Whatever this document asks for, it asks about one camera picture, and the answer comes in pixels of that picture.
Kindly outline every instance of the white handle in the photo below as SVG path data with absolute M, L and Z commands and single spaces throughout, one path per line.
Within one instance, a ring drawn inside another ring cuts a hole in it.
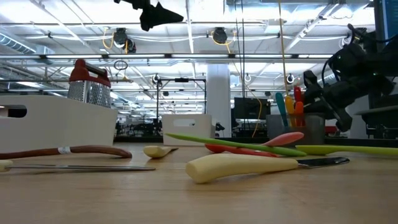
M 295 159 L 240 154 L 212 154 L 190 161 L 185 172 L 198 184 L 238 174 L 265 173 L 296 169 Z
M 13 162 L 12 161 L 6 161 L 6 160 L 0 160 L 0 172 L 7 172 L 10 170 L 10 168 L 7 168 L 8 166 L 12 166 Z
M 166 156 L 170 151 L 176 150 L 176 147 L 160 147 L 160 146 L 145 146 L 145 155 L 151 158 L 161 158 Z

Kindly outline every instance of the white plastic bin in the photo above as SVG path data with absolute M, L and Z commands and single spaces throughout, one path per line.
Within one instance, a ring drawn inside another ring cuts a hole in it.
M 165 133 L 184 134 L 202 138 L 214 138 L 215 125 L 208 114 L 162 115 L 163 144 L 165 146 L 203 146 L 203 143 L 184 141 L 166 136 Z
M 0 105 L 27 109 L 23 118 L 0 117 L 0 152 L 113 145 L 116 110 L 59 96 L 0 96 Z

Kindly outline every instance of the pink spatula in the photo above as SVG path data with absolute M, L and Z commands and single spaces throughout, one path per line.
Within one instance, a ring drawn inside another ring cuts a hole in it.
M 294 132 L 294 133 L 286 133 L 277 136 L 270 141 L 262 144 L 263 146 L 283 146 L 286 144 L 290 144 L 295 142 L 304 137 L 303 133 Z M 214 153 L 222 153 L 224 151 L 231 152 L 234 154 L 246 154 L 246 155 L 253 155 L 253 156 L 267 156 L 267 157 L 278 157 L 277 154 L 273 154 L 270 152 L 261 152 L 261 151 L 254 151 L 252 149 L 245 149 L 245 148 L 238 148 L 238 147 L 231 147 L 231 146 L 219 146 L 213 144 L 205 144 L 206 148 Z

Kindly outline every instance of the metal grater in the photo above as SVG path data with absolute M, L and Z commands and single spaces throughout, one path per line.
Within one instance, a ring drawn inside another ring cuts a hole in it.
M 96 68 L 79 59 L 70 75 L 70 81 L 69 99 L 111 107 L 111 83 L 106 70 Z

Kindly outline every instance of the green spatula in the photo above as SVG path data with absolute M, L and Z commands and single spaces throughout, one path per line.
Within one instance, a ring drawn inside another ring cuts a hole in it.
M 175 138 L 175 139 L 179 139 L 179 140 L 201 142 L 201 143 L 205 143 L 205 144 L 216 144 L 216 145 L 220 145 L 220 146 L 243 147 L 246 149 L 272 152 L 272 153 L 284 155 L 284 156 L 306 156 L 307 155 L 305 152 L 298 151 L 295 149 L 289 149 L 289 148 L 285 148 L 285 147 L 257 146 L 257 145 L 253 145 L 253 144 L 243 144 L 243 143 L 230 142 L 230 141 L 224 141 L 224 140 L 218 140 L 218 139 L 212 139 L 212 138 L 199 138 L 199 137 L 193 137 L 193 136 L 186 136 L 186 135 L 182 135 L 182 134 L 166 133 L 166 135 L 170 136 L 172 138 Z
M 366 146 L 296 146 L 300 151 L 309 155 L 324 156 L 334 152 L 362 152 L 370 154 L 398 156 L 397 148 L 366 147 Z

